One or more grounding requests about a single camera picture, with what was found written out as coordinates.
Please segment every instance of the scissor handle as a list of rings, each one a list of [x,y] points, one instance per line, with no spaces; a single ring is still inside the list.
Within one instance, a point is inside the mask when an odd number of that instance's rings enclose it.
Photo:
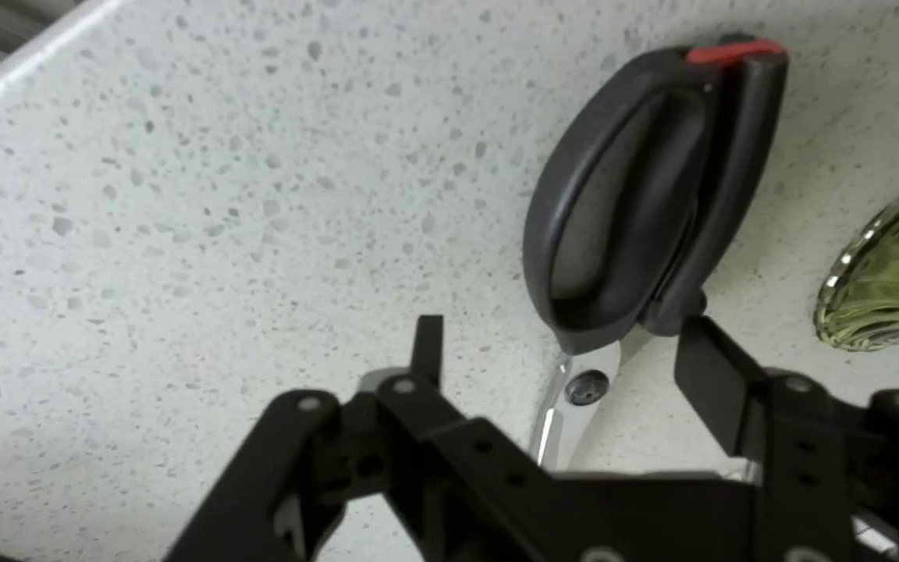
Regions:
[[[736,123],[733,107],[752,109],[736,94],[757,89],[725,85],[733,85],[736,62],[780,54],[770,48],[729,41],[722,49],[643,54],[567,125],[523,221],[526,291],[564,353],[606,346],[641,315],[661,327],[702,310],[702,283],[738,226],[729,214],[745,210],[757,178],[736,168],[761,173],[770,140],[764,123],[773,125],[773,112],[761,123],[744,112]],[[736,166],[733,154],[726,160],[725,137],[757,157],[757,166]]]

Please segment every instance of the scissors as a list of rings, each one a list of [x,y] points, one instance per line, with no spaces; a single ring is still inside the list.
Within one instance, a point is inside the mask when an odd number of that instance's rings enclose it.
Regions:
[[[557,341],[529,456],[572,459],[641,324],[676,336],[761,178],[786,54],[733,34],[631,59],[567,125],[523,221],[523,283]]]

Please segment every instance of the granite countertop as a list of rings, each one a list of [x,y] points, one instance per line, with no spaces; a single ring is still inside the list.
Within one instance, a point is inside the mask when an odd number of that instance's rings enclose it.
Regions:
[[[761,194],[709,284],[757,359],[847,401],[899,346],[812,338],[837,250],[899,194],[899,3],[95,0],[0,66],[0,554],[159,559],[258,408],[355,391],[446,315],[446,395],[526,442],[550,359],[517,242],[537,173],[633,54],[792,49]],[[614,381],[577,467],[726,468],[670,386]],[[321,559],[419,559],[361,502]]]

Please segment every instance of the red tip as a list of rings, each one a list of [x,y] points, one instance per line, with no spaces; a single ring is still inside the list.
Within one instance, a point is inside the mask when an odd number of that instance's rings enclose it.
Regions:
[[[770,56],[770,54],[782,54],[782,48],[776,41],[744,41],[744,43],[712,43],[712,48],[697,48],[685,54],[689,66],[738,66],[749,56]]]

